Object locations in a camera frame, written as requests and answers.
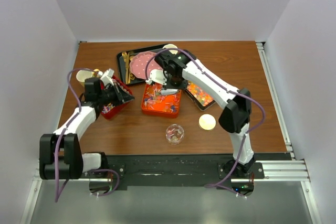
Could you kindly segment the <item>metal scoop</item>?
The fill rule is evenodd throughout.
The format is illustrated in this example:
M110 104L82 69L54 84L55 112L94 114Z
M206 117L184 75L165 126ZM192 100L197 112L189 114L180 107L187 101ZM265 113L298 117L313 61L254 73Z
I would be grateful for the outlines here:
M178 89L161 89L160 94L162 96L173 95L179 93Z

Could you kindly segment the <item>orange tin of lollipops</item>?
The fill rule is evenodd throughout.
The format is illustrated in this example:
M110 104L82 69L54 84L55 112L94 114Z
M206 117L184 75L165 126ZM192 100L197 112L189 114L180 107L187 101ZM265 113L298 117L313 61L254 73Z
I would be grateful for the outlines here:
M144 114L162 116L165 118L177 118L180 110L182 91L174 94L163 95L160 84L145 85L141 110Z

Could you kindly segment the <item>gold tin of gummies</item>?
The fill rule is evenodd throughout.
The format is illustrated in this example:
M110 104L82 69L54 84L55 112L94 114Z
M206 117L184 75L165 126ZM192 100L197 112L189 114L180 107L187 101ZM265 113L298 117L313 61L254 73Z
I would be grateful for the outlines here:
M184 92L201 111L207 110L215 103L215 100L208 93L190 81Z

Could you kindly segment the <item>clear plastic jar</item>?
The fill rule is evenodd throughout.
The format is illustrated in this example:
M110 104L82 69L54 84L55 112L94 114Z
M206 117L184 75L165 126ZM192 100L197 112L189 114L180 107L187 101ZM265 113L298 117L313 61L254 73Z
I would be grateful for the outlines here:
M184 138L184 129L178 124L171 124L167 127L165 136L170 144L180 144Z

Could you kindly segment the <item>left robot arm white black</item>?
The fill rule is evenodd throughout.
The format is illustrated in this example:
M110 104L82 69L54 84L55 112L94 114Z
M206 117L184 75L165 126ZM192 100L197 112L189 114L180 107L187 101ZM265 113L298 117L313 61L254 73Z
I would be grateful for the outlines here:
M78 179L91 171L97 178L108 174L104 152L82 153L79 141L105 106L124 107L134 100L131 91L117 79L97 77L85 80L84 98L66 123L39 141L39 174L42 179Z

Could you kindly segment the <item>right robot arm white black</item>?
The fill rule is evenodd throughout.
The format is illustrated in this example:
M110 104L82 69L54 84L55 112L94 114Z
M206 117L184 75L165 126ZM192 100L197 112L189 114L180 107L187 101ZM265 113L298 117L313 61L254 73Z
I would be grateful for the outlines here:
M153 60L163 69L165 88L186 89L189 82L208 93L223 110L218 122L228 132L232 146L232 169L239 178L253 171L254 151L249 138L251 97L248 89L238 89L209 71L186 50L172 54L168 49L156 53Z

